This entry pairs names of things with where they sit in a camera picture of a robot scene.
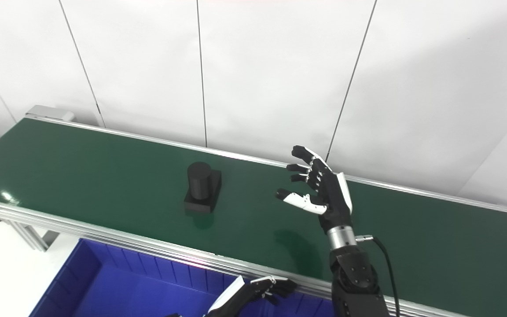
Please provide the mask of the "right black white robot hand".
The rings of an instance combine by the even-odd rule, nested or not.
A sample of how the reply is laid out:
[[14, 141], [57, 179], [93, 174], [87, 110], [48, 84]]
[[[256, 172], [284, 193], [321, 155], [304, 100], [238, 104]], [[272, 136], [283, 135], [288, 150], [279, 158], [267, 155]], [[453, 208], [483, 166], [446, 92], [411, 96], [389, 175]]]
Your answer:
[[353, 203], [344, 173], [334, 172], [320, 155], [307, 147], [293, 146], [291, 154], [308, 164], [308, 167], [299, 164], [287, 165], [288, 171], [295, 172], [290, 180], [306, 183], [315, 194], [302, 195], [279, 188], [276, 198], [318, 215], [324, 233], [336, 227], [352, 227]]

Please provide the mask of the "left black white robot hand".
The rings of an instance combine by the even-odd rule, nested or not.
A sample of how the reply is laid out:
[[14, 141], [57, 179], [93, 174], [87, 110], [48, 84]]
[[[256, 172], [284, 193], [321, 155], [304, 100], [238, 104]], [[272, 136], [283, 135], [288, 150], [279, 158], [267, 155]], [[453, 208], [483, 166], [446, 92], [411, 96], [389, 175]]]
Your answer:
[[297, 287], [295, 281], [282, 276], [269, 275], [246, 282], [239, 275], [217, 297], [205, 317], [238, 317], [244, 307], [260, 299], [277, 306], [280, 298], [288, 298]]

